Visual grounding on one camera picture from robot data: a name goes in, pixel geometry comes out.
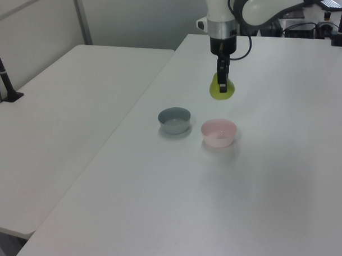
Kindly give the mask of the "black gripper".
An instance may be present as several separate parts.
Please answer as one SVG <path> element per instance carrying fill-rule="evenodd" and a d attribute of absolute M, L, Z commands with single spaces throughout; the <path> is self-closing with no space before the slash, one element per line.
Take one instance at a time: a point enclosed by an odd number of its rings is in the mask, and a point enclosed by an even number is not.
<path fill-rule="evenodd" d="M 217 58 L 217 83 L 219 85 L 219 92 L 227 92 L 227 82 L 229 74 L 229 56 L 236 52 L 237 36 L 232 36 L 226 39 L 209 38 L 209 44 L 211 52 L 216 55 Z"/>

